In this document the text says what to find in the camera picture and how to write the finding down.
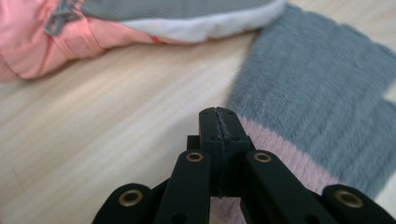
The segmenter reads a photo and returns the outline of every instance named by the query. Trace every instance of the gray fabric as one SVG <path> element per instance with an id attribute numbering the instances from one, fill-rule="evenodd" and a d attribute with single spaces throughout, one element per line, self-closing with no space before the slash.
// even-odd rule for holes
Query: gray fabric
<path id="1" fill-rule="evenodd" d="M 374 197 L 396 169 L 396 105 L 383 99 L 395 80 L 391 50 L 288 6 L 257 38 L 227 107 Z"/>
<path id="2" fill-rule="evenodd" d="M 110 21 L 188 19 L 264 6 L 274 0 L 86 0 L 81 10 Z"/>

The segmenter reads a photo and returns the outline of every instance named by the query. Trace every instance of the white trim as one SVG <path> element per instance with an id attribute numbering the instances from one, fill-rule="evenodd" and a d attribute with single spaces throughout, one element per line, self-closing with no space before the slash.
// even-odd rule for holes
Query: white trim
<path id="1" fill-rule="evenodd" d="M 396 171 L 388 180 L 385 187 L 378 193 L 375 202 L 383 207 L 387 212 L 396 218 Z"/>
<path id="2" fill-rule="evenodd" d="M 275 0 L 262 7 L 193 19 L 145 19 L 122 21 L 121 24 L 148 35 L 199 43 L 206 41 L 209 37 L 223 38 L 262 28 L 278 17 L 285 5 L 285 0 Z"/>
<path id="3" fill-rule="evenodd" d="M 385 100 L 388 100 L 394 104 L 396 104 L 396 82 L 394 82 L 389 90 L 385 93 Z"/>

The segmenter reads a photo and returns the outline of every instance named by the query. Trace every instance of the light wood surface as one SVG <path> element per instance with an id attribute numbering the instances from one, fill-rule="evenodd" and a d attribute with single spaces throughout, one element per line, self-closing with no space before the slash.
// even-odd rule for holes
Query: light wood surface
<path id="1" fill-rule="evenodd" d="M 396 1 L 291 2 L 396 50 Z M 255 35 L 133 45 L 0 84 L 0 223 L 91 223 L 117 187 L 165 180 L 198 112 L 224 105 Z M 394 183 L 378 196 L 393 215 Z"/>

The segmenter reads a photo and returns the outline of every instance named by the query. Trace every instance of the pink garment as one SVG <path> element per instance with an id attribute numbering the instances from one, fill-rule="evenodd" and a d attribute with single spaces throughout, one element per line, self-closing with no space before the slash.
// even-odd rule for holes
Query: pink garment
<path id="1" fill-rule="evenodd" d="M 84 17 L 81 2 L 75 6 L 77 21 L 67 23 L 59 35 L 47 35 L 43 27 L 57 4 L 0 0 L 0 82 L 41 77 L 69 60 L 95 57 L 116 46 L 164 42 L 116 22 Z"/>

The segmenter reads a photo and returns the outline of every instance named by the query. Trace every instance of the pink stripe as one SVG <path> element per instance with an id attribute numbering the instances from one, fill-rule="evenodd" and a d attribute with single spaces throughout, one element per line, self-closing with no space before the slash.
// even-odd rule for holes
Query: pink stripe
<path id="1" fill-rule="evenodd" d="M 292 143 L 260 124 L 245 118 L 240 120 L 254 146 L 257 149 L 275 153 L 306 188 L 321 194 L 324 187 L 339 183 L 323 167 L 312 161 L 309 155 L 297 149 Z"/>
<path id="2" fill-rule="evenodd" d="M 262 127 L 253 121 L 241 118 L 247 135 L 250 136 L 257 149 L 275 153 L 291 172 L 312 191 L 321 194 L 324 187 L 339 183 L 339 181 L 326 172 L 323 167 L 316 164 L 311 158 L 297 149 L 292 143 L 285 141 L 281 136 Z M 240 211 L 239 199 L 211 199 L 211 214 L 220 223 L 242 224 L 246 223 Z"/>

